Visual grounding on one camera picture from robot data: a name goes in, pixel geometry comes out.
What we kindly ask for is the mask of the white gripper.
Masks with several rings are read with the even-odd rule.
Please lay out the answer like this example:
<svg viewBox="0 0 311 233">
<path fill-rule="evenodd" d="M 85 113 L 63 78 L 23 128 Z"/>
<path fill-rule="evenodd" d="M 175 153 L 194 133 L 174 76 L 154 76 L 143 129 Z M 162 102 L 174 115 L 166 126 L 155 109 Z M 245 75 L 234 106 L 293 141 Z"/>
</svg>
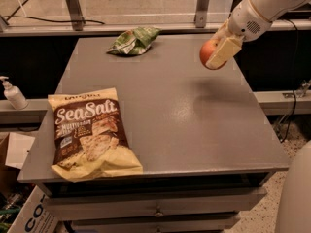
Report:
<svg viewBox="0 0 311 233">
<path fill-rule="evenodd" d="M 231 33 L 242 37 L 245 42 L 250 42 L 265 33 L 271 25 L 251 0 L 242 0 L 232 11 L 228 21 L 206 43 L 208 57 L 205 66 L 210 70 L 218 70 L 241 51 L 242 40 L 231 37 Z"/>
</svg>

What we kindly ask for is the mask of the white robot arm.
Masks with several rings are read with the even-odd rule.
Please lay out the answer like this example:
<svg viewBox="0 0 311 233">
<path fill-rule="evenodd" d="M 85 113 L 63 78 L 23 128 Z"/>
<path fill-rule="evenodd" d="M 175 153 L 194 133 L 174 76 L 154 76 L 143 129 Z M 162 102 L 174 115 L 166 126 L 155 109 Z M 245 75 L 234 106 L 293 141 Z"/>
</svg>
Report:
<svg viewBox="0 0 311 233">
<path fill-rule="evenodd" d="M 222 68 L 241 51 L 244 42 L 257 39 L 273 21 L 310 0 L 242 0 L 212 36 L 210 50 L 200 51 L 201 63 L 210 70 Z M 311 233 L 311 144 L 295 155 L 288 170 L 275 226 L 275 233 Z"/>
</svg>

